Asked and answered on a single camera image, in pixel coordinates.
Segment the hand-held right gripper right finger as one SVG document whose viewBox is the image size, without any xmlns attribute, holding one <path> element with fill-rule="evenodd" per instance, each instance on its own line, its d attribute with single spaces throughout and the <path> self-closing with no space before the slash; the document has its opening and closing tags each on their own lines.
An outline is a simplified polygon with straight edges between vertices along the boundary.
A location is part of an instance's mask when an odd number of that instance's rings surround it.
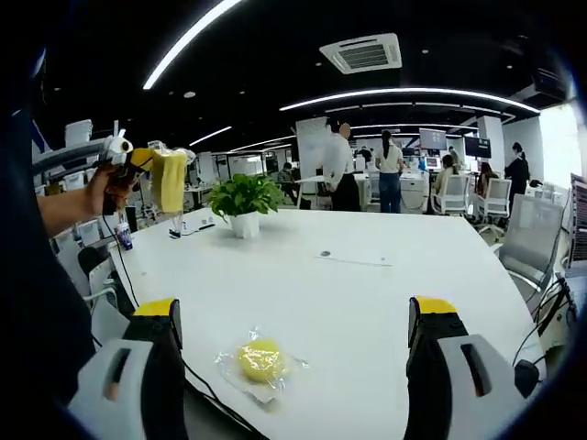
<svg viewBox="0 0 587 440">
<path fill-rule="evenodd" d="M 526 406 L 515 370 L 449 302 L 409 301 L 406 439 L 495 439 Z"/>
</svg>

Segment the person's left hand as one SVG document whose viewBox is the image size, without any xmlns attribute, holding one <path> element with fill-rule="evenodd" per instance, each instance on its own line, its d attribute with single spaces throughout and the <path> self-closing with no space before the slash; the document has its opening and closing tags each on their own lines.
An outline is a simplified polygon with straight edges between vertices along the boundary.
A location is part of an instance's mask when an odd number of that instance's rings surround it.
<svg viewBox="0 0 587 440">
<path fill-rule="evenodd" d="M 100 166 L 83 190 L 89 215 L 111 215 L 123 210 L 138 177 L 135 171 L 121 165 Z"/>
</svg>

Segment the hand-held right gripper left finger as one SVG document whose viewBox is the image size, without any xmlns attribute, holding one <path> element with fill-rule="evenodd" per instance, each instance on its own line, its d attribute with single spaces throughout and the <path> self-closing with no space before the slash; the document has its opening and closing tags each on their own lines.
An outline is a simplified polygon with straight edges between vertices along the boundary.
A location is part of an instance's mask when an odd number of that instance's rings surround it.
<svg viewBox="0 0 587 440">
<path fill-rule="evenodd" d="M 122 336 L 95 339 L 68 411 L 93 439 L 185 439 L 180 301 L 146 302 Z"/>
</svg>

